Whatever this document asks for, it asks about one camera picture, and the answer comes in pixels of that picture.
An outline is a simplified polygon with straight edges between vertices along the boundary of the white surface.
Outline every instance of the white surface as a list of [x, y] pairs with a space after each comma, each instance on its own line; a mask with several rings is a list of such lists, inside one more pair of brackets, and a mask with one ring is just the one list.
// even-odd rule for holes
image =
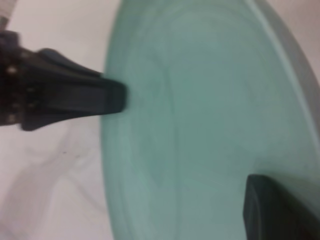
[[0, 16], [9, 18], [15, 7], [16, 0], [0, 0]]
[[[320, 1], [269, 0], [320, 78]], [[102, 71], [119, 0], [19, 0], [9, 28]], [[0, 128], [0, 239], [110, 240], [97, 117]]]

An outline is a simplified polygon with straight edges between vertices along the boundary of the screw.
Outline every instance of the screw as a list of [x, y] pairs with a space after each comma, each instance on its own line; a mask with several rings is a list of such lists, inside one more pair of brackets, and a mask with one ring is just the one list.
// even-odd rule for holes
[[26, 89], [26, 91], [27, 91], [28, 93], [33, 93], [33, 92], [35, 91], [35, 89], [34, 89], [33, 87], [28, 87], [28, 88]]
[[9, 124], [14, 124], [16, 122], [16, 115], [9, 114], [6, 120]]
[[26, 59], [29, 57], [29, 53], [26, 51], [21, 52], [21, 58]]
[[11, 96], [14, 97], [14, 98], [17, 98], [17, 97], [19, 97], [19, 94], [17, 92], [12, 92]]
[[20, 105], [19, 105], [18, 103], [12, 104], [12, 107], [13, 107], [14, 109], [17, 109], [19, 106], [20, 106]]
[[9, 66], [6, 71], [10, 75], [15, 75], [17, 74], [18, 69], [15, 66]]

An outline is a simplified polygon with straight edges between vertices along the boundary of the mint green bowl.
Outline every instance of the mint green bowl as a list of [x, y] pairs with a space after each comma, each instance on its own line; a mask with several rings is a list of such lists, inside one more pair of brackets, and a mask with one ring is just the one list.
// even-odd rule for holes
[[124, 0], [102, 118], [116, 240], [244, 240], [246, 178], [280, 181], [320, 217], [317, 81], [264, 1]]

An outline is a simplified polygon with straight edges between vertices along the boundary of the black tool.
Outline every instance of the black tool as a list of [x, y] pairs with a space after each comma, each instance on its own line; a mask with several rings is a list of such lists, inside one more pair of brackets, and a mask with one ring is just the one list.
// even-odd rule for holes
[[59, 121], [120, 113], [127, 89], [53, 49], [32, 52], [16, 32], [0, 32], [0, 126], [33, 131]]
[[247, 178], [243, 218], [248, 240], [320, 239], [313, 213], [267, 176]]

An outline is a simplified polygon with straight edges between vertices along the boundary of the green plastic dish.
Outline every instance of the green plastic dish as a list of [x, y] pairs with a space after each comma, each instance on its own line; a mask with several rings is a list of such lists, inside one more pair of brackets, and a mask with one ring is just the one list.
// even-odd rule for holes
[[124, 0], [104, 76], [129, 88], [101, 122], [116, 240], [244, 240], [249, 174], [320, 217], [319, 87], [264, 1]]

